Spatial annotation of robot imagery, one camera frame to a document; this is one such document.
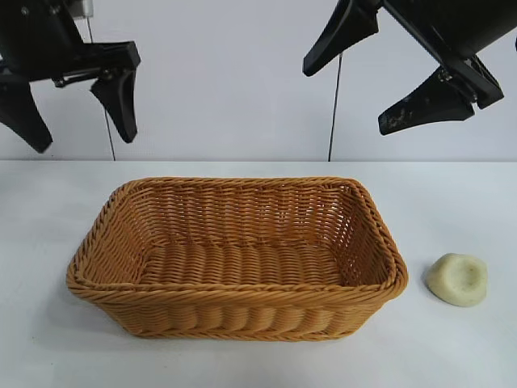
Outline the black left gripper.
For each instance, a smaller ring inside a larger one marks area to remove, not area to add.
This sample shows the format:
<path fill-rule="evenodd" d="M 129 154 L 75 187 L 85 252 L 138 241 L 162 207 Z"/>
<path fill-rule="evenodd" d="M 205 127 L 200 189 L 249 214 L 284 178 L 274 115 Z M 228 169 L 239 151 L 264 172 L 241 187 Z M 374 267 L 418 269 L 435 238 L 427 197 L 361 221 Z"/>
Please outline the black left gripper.
<path fill-rule="evenodd" d="M 87 43 L 74 20 L 92 16 L 92 1 L 2 1 L 1 71 L 58 87 L 97 78 L 90 91 L 106 109 L 125 143 L 137 135 L 133 41 Z M 1 81 L 1 123 L 42 154 L 53 138 L 28 82 Z"/>

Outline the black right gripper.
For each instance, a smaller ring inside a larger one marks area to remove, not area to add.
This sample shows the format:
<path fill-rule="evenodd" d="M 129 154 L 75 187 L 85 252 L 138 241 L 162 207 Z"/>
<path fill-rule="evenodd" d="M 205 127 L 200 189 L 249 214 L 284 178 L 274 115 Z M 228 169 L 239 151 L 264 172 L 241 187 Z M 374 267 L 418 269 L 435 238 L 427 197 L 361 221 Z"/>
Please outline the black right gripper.
<path fill-rule="evenodd" d="M 472 103 L 484 109 L 503 98 L 477 54 L 516 28 L 515 1 L 339 0 L 303 59 L 303 74 L 315 75 L 344 50 L 376 34 L 382 4 L 441 65 L 379 115 L 383 136 L 424 124 L 464 121 L 474 115 Z"/>

